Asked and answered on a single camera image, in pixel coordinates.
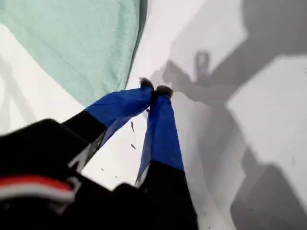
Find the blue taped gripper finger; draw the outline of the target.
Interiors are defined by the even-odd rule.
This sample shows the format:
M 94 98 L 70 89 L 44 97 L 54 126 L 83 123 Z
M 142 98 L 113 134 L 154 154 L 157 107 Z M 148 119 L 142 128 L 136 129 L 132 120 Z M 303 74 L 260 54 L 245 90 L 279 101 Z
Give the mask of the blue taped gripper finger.
M 153 94 L 136 185 L 164 209 L 194 216 L 171 104 L 172 94 L 173 90 L 167 86 L 158 86 Z
M 68 167 L 80 172 L 93 155 L 131 118 L 145 111 L 154 95 L 154 86 L 140 79 L 137 89 L 109 93 L 62 124 L 87 142 Z

